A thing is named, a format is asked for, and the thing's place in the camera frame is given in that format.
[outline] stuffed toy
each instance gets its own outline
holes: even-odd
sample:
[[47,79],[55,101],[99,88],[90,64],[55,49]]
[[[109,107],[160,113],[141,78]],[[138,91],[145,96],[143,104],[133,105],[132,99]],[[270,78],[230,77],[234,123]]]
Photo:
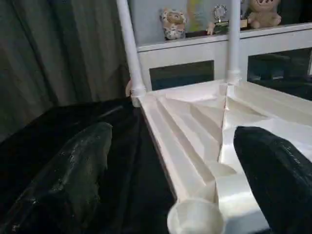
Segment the stuffed toy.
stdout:
[[181,11],[165,8],[161,10],[160,20],[166,39],[175,40],[185,37],[186,17]]
[[252,12],[248,17],[248,23],[252,28],[264,28],[277,26],[281,23],[281,17],[275,12],[280,0],[250,0]]

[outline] toy figure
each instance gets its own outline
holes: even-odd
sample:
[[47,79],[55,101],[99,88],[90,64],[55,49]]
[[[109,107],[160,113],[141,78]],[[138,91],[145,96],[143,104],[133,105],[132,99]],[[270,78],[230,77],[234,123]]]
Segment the toy figure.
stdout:
[[160,20],[166,39],[175,40],[185,36],[186,17],[181,11],[165,8],[161,11]]
[[214,34],[214,30],[215,30],[215,24],[212,22],[209,22],[207,25],[207,35],[212,35]]
[[281,17],[274,11],[280,0],[250,0],[252,12],[248,17],[248,23],[252,28],[277,26],[281,23]]

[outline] white pole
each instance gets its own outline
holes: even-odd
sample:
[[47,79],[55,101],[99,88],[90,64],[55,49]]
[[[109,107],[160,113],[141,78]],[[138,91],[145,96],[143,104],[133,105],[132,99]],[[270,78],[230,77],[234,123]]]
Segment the white pole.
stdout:
[[308,75],[312,75],[312,52],[310,53],[310,66],[308,70]]
[[229,69],[227,82],[240,81],[239,39],[240,39],[240,0],[231,0],[231,18],[229,32]]
[[146,94],[146,89],[142,80],[140,62],[137,55],[137,46],[133,33],[128,1],[117,0],[117,7],[132,82],[132,103],[135,107],[139,107],[138,98]]

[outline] black fabric surface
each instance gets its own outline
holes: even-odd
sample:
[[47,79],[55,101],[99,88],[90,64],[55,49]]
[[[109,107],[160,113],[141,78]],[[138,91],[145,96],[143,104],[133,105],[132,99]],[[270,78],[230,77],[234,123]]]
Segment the black fabric surface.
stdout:
[[111,138],[111,126],[104,122],[74,135],[27,186],[0,233],[82,233],[100,205],[99,181]]
[[271,229],[312,233],[312,163],[289,141],[258,127],[238,127],[234,147]]
[[[0,223],[65,143],[101,121],[112,125],[113,139],[100,181],[101,205],[85,233],[168,233],[167,213],[174,199],[140,109],[134,109],[130,99],[54,108],[4,141],[0,145]],[[41,225],[58,233],[45,220],[39,220]]]
[[312,77],[259,80],[253,83],[312,101]]

